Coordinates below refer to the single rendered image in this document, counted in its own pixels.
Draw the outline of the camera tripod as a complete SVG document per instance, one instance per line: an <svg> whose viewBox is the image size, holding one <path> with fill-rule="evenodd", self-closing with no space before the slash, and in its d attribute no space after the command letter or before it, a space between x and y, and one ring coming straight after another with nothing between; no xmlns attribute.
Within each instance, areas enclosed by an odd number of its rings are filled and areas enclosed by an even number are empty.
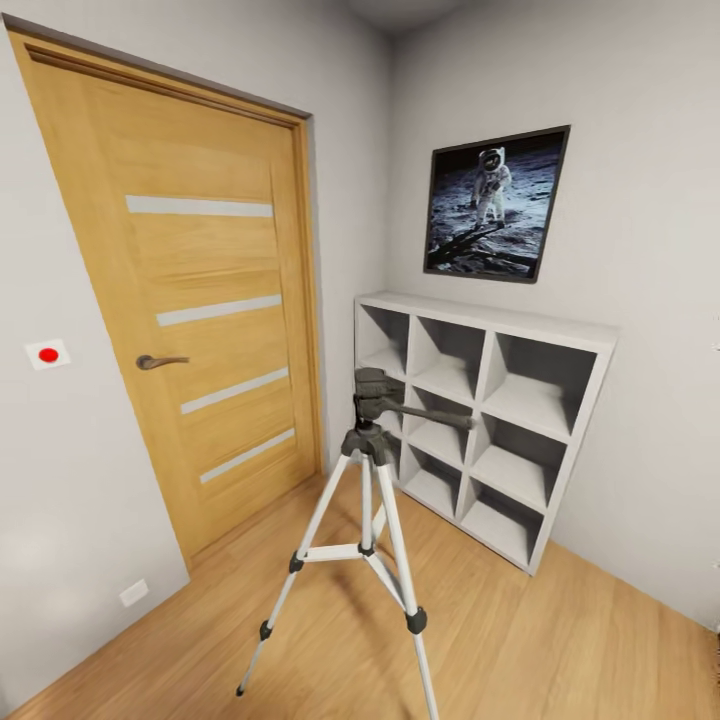
<svg viewBox="0 0 720 720"><path fill-rule="evenodd" d="M297 572L302 569L302 566L306 562L313 561L363 558L373 568L377 577L384 583L384 586L404 611L407 629L412 633L414 639L430 720L438 720L438 712L421 635L422 631L426 629L428 618L424 608L416 605L402 530L394 499L393 484L391 484L388 469L386 449L387 446L390 445L390 432L385 430L382 434L382 425L374 423L373 420L382 416L383 412L392 410L424 417L433 422L461 428L461 430L465 429L467 431L474 429L474 420L457 414L424 411L389 403L382 398L395 395L397 388L396 386L388 386L384 376L385 370L381 368L354 368L356 392L353 396L353 402L355 405L356 424L350 432L346 433L341 446L342 449L324 488L319 504L300 542L300 547L294 552L290 560L288 578L280 592L272 615L270 619L263 622L260 627L261 641L250 663L250 667L246 672L242 685L237 689L236 694L238 696L244 694L244 687L254 669L254 665L257 662L264 643L273 631L273 624L278 617L291 583ZM345 465L355 449L360 449L361 453L361 542L357 544L310 548L310 542L321 522L323 513L326 511L326 507L334 493L335 487L338 485ZM376 514L374 522L372 522L374 474L378 475L383 502ZM388 565L382 560L375 549L386 523L388 523L399 579L394 576L394 573L388 568Z"/></svg>

